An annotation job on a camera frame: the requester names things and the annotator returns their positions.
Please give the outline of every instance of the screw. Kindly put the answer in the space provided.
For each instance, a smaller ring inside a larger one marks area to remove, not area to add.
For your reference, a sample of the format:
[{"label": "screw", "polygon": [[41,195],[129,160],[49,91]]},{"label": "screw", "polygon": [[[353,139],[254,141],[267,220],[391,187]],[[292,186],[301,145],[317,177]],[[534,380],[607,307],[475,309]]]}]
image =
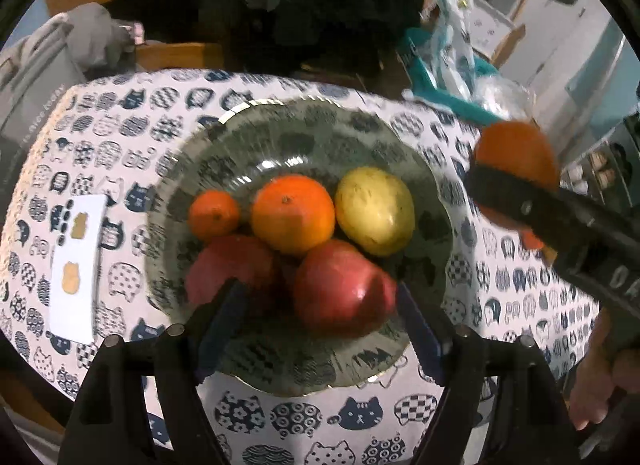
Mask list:
[{"label": "screw", "polygon": [[456,325],[456,333],[461,337],[469,337],[469,335],[473,333],[473,330],[466,324],[458,324]]},{"label": "screw", "polygon": [[110,335],[104,340],[104,345],[107,346],[108,348],[113,348],[114,346],[116,346],[118,342],[120,342],[121,338],[122,337],[120,337],[120,335],[116,335],[116,334]]},{"label": "screw", "polygon": [[536,345],[536,341],[530,335],[522,335],[520,337],[520,344],[522,344],[526,348],[532,348]]},{"label": "screw", "polygon": [[184,324],[172,324],[171,326],[169,326],[169,328],[166,329],[166,332],[171,337],[182,335],[184,333]]}]

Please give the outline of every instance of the cat print tablecloth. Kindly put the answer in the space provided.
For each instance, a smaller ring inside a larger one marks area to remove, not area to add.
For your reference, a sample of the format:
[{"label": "cat print tablecloth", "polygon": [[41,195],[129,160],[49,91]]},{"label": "cat print tablecloth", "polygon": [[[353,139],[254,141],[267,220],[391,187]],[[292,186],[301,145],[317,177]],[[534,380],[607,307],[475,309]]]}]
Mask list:
[{"label": "cat print tablecloth", "polygon": [[[518,237],[487,222],[461,177],[476,127],[446,110],[385,100],[325,84],[225,71],[167,70],[118,75],[70,90],[43,129],[14,194],[0,247],[0,329],[44,380],[75,398],[102,339],[157,336],[168,319],[146,298],[143,260],[162,247],[146,230],[154,184],[171,170],[180,144],[226,110],[252,99],[324,96],[376,113],[420,153],[438,181],[454,229],[443,307],[482,336],[512,341],[531,334],[559,376],[584,355],[598,305],[562,282]],[[49,331],[50,262],[68,201],[104,193],[94,344]],[[443,222],[426,218],[434,236]],[[133,276],[123,289],[124,273]],[[384,352],[363,355],[375,367]],[[154,439],[170,445],[153,378],[145,379]],[[488,381],[484,400],[495,384]],[[304,398],[276,398],[217,373],[199,388],[207,416],[234,464],[365,465],[409,459],[441,390],[411,346],[382,376]],[[485,417],[479,409],[478,424]]]}]

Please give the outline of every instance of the human hand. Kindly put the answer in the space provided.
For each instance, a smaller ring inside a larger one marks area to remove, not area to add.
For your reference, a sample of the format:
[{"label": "human hand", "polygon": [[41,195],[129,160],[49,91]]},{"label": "human hand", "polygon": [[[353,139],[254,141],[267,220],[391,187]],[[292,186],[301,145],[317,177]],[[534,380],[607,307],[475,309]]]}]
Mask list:
[{"label": "human hand", "polygon": [[569,418],[578,431],[589,422],[604,420],[615,387],[640,393],[640,350],[621,351],[611,365],[604,349],[610,326],[609,314],[603,309],[589,338],[589,350],[578,365],[569,397]]}]

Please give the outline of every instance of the white card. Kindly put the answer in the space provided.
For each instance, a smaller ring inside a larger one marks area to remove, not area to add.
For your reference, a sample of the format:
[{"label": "white card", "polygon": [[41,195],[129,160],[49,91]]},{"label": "white card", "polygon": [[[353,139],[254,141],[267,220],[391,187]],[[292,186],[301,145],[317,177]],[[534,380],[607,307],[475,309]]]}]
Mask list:
[{"label": "white card", "polygon": [[63,216],[66,228],[61,229],[60,236],[63,244],[56,246],[53,256],[49,329],[58,337],[82,344],[94,342],[98,245],[106,203],[104,194],[69,200]]}]

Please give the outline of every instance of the white rectangular object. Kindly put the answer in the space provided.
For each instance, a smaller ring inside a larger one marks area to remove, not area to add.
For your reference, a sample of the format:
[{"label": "white rectangular object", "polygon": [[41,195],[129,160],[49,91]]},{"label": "white rectangular object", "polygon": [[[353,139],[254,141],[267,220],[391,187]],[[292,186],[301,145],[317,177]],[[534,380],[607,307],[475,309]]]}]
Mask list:
[{"label": "white rectangular object", "polygon": [[72,201],[65,242],[56,247],[53,255],[49,329],[58,337],[91,344],[94,342],[98,246],[107,196],[87,194],[76,196]]},{"label": "white rectangular object", "polygon": [[513,22],[503,13],[484,0],[474,0],[469,12],[469,36],[476,52],[491,59],[495,49],[513,29]]}]

